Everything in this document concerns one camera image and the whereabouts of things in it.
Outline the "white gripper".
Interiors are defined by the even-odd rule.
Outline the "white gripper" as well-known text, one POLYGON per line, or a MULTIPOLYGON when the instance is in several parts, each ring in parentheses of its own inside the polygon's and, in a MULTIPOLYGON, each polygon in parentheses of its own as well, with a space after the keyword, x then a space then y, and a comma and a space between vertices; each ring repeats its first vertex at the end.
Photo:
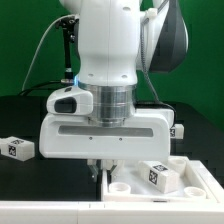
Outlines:
POLYGON ((170 155, 170 109, 137 109, 121 127, 96 127, 86 116, 48 114, 41 126, 39 151, 46 158, 88 159, 92 179, 97 181, 97 160, 107 160, 107 177, 117 160, 165 161, 170 155))

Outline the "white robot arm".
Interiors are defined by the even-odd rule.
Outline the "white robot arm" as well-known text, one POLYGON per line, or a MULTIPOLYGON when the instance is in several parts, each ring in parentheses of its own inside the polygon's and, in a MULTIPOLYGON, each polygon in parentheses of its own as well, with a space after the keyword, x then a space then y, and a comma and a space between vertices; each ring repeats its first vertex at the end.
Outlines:
POLYGON ((185 58, 187 29, 178 0, 60 0, 76 13, 77 82, 47 100, 39 151, 46 158, 85 159, 115 168, 118 161, 170 155, 174 112, 160 100, 142 108, 137 75, 170 72, 185 58))

